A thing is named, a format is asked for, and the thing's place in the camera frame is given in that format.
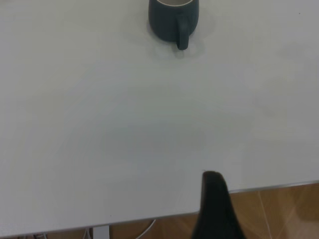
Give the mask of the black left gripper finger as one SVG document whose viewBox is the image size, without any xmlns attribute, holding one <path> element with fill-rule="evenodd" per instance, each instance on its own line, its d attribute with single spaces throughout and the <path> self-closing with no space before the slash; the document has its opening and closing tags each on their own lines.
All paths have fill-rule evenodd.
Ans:
<svg viewBox="0 0 319 239">
<path fill-rule="evenodd" d="M 202 175 L 200 211 L 192 232 L 193 239 L 244 239 L 222 174 Z"/>
</svg>

